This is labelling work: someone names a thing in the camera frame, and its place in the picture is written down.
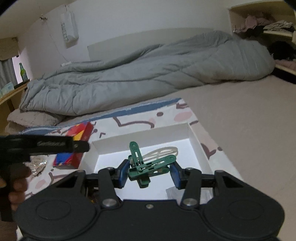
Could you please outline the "person's left hand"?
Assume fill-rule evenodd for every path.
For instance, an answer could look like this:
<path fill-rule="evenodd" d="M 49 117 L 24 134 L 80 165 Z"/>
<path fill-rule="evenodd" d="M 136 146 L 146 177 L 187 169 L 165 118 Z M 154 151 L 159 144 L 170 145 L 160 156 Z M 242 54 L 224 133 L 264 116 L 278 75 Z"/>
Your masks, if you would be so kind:
<path fill-rule="evenodd" d="M 27 178 L 31 175 L 31 170 L 23 163 L 17 163 L 11 165 L 9 175 L 11 182 L 10 193 L 1 194 L 1 206 L 3 202 L 9 203 L 11 212 L 14 213 L 25 200 L 25 192 L 28 189 Z M 15 222 L 1 220 L 1 240 L 16 240 L 16 229 Z"/>

